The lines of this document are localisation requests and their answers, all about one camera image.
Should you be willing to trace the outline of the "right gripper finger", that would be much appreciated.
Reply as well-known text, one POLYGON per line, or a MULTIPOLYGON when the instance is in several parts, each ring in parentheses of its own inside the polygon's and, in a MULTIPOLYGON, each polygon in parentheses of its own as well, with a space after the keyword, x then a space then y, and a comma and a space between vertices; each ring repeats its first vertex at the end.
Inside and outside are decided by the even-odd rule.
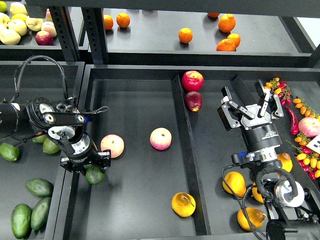
POLYGON ((221 89, 221 92, 223 98, 217 112, 227 131, 239 128, 242 125, 241 121, 243 117, 248 120, 254 119, 254 114, 252 112, 233 101, 231 92, 227 86, 224 86, 221 89))
POLYGON ((265 88, 262 80, 258 80, 257 92, 260 97, 258 105, 260 110, 258 117, 266 117, 267 113, 270 118, 282 118, 284 116, 280 98, 277 94, 271 93, 271 90, 265 88))

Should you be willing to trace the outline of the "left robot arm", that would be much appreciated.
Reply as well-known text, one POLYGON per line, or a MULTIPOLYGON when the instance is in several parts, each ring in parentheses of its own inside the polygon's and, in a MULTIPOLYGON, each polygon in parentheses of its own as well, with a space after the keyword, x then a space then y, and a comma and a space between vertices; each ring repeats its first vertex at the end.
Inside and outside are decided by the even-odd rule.
POLYGON ((91 116, 106 112, 102 106, 93 111, 80 111, 76 106, 77 98, 68 95, 67 81, 62 66, 46 55, 34 55, 23 61, 14 72, 14 95, 11 100, 0 104, 0 137, 12 137, 25 142, 36 135, 45 135, 61 150, 60 166, 69 172, 86 174, 89 165, 104 172, 111 165, 111 151, 99 151, 85 132, 91 116), (23 72, 34 60, 54 63, 62 79, 63 100, 51 101, 38 97, 19 104, 23 72))

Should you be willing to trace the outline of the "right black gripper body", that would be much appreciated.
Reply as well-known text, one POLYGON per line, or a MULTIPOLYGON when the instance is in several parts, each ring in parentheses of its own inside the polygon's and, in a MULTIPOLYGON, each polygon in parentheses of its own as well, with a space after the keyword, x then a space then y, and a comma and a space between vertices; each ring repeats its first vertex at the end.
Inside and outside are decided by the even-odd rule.
POLYGON ((283 142, 280 138, 276 125, 272 122, 271 115, 259 117, 261 106, 257 104, 245 107, 253 119, 243 115, 240 118, 241 133, 248 152, 256 152, 265 148, 277 148, 283 142))

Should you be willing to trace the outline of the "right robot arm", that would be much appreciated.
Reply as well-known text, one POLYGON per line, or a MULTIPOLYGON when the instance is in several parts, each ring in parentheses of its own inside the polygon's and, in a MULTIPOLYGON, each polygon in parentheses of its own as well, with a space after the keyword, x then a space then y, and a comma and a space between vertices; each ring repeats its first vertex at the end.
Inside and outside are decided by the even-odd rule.
POLYGON ((282 140, 273 121, 284 116, 279 96, 264 88, 260 80, 256 85, 259 101, 240 76, 231 85, 242 103, 234 102, 225 86, 217 111, 226 130, 241 129, 246 151, 232 155, 232 165, 227 168, 249 169, 267 213, 266 232, 261 232, 251 220, 249 228, 259 240, 318 240, 320 204, 310 190, 282 168, 277 157, 276 149, 282 140))

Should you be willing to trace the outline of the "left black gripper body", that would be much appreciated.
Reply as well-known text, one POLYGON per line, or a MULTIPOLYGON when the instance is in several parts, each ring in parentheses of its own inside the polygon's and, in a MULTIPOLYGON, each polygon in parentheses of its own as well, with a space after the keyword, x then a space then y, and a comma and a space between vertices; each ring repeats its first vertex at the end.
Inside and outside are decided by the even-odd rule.
POLYGON ((60 166, 68 172, 84 171, 88 166, 95 167, 110 167, 111 166, 111 151, 98 151, 94 142, 91 142, 86 149, 82 149, 80 153, 63 154, 60 157, 60 166))

